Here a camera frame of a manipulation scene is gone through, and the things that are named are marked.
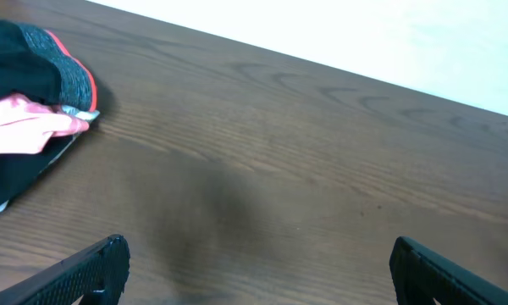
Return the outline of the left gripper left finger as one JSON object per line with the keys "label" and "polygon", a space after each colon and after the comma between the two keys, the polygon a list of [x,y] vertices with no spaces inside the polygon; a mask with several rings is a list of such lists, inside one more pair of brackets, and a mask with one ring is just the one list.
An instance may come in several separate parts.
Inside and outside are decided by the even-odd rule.
{"label": "left gripper left finger", "polygon": [[110,235],[0,291],[0,305],[117,305],[129,274],[128,242]]}

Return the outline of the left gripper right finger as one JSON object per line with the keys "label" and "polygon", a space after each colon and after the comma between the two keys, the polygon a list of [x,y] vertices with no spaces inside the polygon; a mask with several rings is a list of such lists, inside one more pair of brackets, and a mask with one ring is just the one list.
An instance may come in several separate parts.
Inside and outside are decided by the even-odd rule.
{"label": "left gripper right finger", "polygon": [[400,236],[389,260],[399,305],[508,305],[508,291]]}

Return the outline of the black leggings red waistband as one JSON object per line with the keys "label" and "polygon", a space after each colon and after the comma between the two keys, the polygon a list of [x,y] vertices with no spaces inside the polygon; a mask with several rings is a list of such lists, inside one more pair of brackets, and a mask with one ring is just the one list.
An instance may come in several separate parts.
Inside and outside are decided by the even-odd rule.
{"label": "black leggings red waistband", "polygon": [[13,93],[47,106],[97,109],[91,72],[52,32],[0,19],[0,99]]}

